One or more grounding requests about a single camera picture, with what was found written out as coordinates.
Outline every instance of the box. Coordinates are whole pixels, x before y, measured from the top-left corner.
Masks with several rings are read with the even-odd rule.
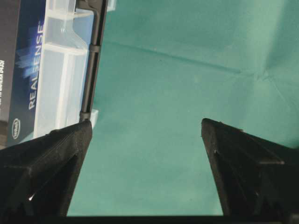
[[[1,0],[0,149],[34,130],[46,0]]]

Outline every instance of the blue box side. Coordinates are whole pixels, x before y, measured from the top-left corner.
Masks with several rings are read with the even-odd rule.
[[[22,0],[18,25],[7,146],[34,130],[46,0]]]

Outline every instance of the transparent plastic packaging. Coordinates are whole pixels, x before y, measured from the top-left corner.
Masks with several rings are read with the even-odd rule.
[[[34,138],[79,121],[87,43],[73,30],[76,0],[47,0]]]

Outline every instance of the green tablecloth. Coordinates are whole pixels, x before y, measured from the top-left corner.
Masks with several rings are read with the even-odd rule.
[[[208,117],[299,144],[299,1],[119,0],[69,215],[216,215]]]

